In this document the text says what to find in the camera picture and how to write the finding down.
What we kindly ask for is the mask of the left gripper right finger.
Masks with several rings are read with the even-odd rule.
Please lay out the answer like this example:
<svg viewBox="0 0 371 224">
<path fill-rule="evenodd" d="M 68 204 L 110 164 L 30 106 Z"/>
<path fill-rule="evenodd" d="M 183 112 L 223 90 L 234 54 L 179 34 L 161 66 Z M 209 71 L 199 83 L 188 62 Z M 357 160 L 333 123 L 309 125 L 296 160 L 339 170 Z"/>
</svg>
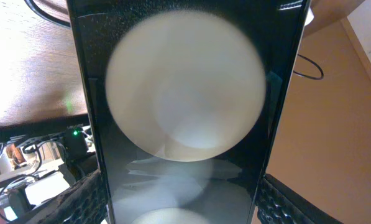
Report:
<svg viewBox="0 0 371 224">
<path fill-rule="evenodd" d="M 341 224 L 270 174 L 261 180 L 255 204 L 263 224 Z"/>
</svg>

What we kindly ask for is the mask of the black smartphone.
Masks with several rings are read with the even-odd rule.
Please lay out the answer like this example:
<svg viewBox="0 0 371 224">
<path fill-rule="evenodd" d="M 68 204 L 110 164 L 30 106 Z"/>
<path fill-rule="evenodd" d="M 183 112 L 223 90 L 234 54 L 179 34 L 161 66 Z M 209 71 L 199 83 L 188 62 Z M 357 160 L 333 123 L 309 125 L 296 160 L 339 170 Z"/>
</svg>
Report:
<svg viewBox="0 0 371 224">
<path fill-rule="evenodd" d="M 114 223 L 250 223 L 310 7 L 68 1 Z"/>
</svg>

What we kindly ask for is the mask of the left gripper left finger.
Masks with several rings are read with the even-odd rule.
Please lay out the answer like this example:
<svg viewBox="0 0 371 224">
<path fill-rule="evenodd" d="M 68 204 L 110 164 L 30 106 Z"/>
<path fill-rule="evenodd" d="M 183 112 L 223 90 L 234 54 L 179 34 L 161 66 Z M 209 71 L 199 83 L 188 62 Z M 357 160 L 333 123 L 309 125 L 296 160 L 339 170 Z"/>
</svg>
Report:
<svg viewBox="0 0 371 224">
<path fill-rule="evenodd" d="M 108 193 L 97 169 L 48 202 L 17 218 L 16 223 L 101 223 L 108 216 L 107 204 Z"/>
</svg>

